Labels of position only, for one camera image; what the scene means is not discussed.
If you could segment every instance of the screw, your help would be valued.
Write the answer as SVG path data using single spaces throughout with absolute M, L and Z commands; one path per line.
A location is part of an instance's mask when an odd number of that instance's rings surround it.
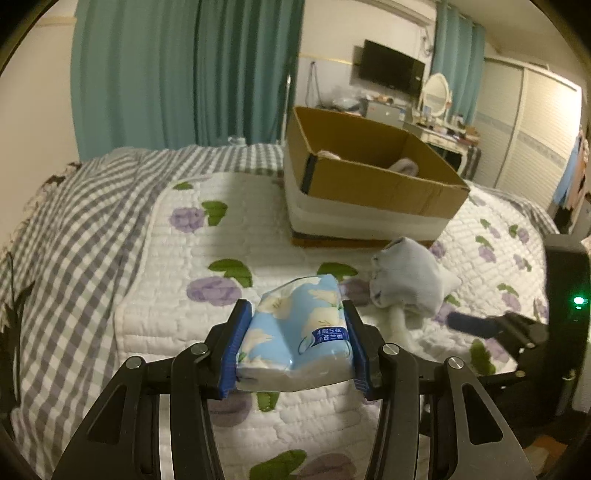
M 130 370 L 133 370 L 134 368 L 139 368 L 141 364 L 142 358 L 140 356 L 129 357 L 125 362 L 125 366 Z
M 204 355 L 207 353 L 207 345 L 205 345 L 205 343 L 195 343 L 195 345 L 191 347 L 191 353 L 193 355 Z
M 456 356 L 451 357 L 447 363 L 449 364 L 450 367 L 455 368 L 456 370 L 461 370 L 462 368 L 464 368 L 464 360 L 462 360 L 461 358 L 458 358 Z
M 398 355 L 400 353 L 400 347 L 396 343 L 386 343 L 382 350 L 386 355 Z

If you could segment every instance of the wardrobe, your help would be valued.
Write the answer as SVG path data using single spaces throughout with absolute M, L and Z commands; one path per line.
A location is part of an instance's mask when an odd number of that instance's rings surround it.
M 580 127 L 581 87 L 540 67 L 487 57 L 474 126 L 474 182 L 547 208 Z

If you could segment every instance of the floral bedspread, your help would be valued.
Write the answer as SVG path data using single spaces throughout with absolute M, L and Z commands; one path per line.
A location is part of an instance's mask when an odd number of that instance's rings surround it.
M 544 321 L 544 251 L 528 217 L 472 187 L 431 251 L 463 283 L 434 319 L 411 331 L 414 340 L 426 355 L 440 361 L 459 355 L 481 373 L 515 368 L 494 340 L 454 332 L 446 317 L 453 310 L 479 316 L 514 310 Z M 176 355 L 225 322 L 236 299 L 258 304 L 265 292 L 310 275 L 332 274 L 364 322 L 387 327 L 387 312 L 368 303 L 373 253 L 292 245 L 276 180 L 215 174 L 171 185 L 154 205 L 137 277 L 115 313 L 119 360 Z M 167 409 L 163 399 L 164 479 L 173 477 Z M 293 393 L 236 391 L 210 403 L 229 480 L 363 478 L 378 415 L 379 402 L 366 402 L 351 381 Z M 420 451 L 422 478 L 428 440 Z
M 454 332 L 446 318 L 455 310 L 482 317 L 512 310 L 546 322 L 544 247 L 537 229 L 510 203 L 472 186 L 431 251 L 462 286 L 446 298 L 433 322 L 412 331 L 413 338 L 436 359 L 462 356 L 483 375 L 514 369 L 496 340 Z

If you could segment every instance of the blue tissue package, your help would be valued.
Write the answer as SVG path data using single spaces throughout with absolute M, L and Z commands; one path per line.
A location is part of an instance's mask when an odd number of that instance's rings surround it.
M 236 356 L 237 388 L 292 392 L 353 378 L 339 285 L 299 278 L 265 293 Z

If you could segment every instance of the television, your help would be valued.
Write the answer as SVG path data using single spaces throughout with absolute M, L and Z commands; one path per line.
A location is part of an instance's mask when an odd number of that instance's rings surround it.
M 359 78 L 379 83 L 411 96 L 418 96 L 423 85 L 425 64 L 402 52 L 365 40 Z

